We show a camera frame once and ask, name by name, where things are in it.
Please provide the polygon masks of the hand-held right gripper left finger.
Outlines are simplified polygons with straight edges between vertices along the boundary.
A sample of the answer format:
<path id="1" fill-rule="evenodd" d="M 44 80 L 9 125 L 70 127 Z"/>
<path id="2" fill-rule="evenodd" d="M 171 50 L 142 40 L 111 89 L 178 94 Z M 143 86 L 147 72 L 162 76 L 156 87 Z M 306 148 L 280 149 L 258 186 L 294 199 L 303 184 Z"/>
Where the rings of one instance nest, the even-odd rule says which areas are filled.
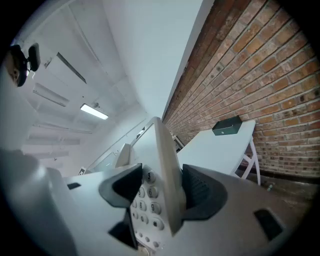
<path id="1" fill-rule="evenodd" d="M 112 207 L 124 209 L 120 222 L 116 223 L 108 233 L 134 250 L 138 249 L 133 228 L 130 207 L 134 201 L 143 178 L 141 163 L 126 165 L 124 171 L 104 180 L 98 187 L 100 196 Z"/>

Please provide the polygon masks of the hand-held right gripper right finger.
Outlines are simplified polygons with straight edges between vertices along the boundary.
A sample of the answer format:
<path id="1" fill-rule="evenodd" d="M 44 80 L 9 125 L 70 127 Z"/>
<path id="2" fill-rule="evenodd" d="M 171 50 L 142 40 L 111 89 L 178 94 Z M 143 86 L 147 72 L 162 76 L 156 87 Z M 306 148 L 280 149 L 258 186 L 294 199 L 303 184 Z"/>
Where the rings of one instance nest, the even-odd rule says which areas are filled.
<path id="1" fill-rule="evenodd" d="M 228 199 L 226 187 L 193 165 L 182 165 L 182 188 L 186 197 L 183 221 L 206 221 L 217 214 Z"/>

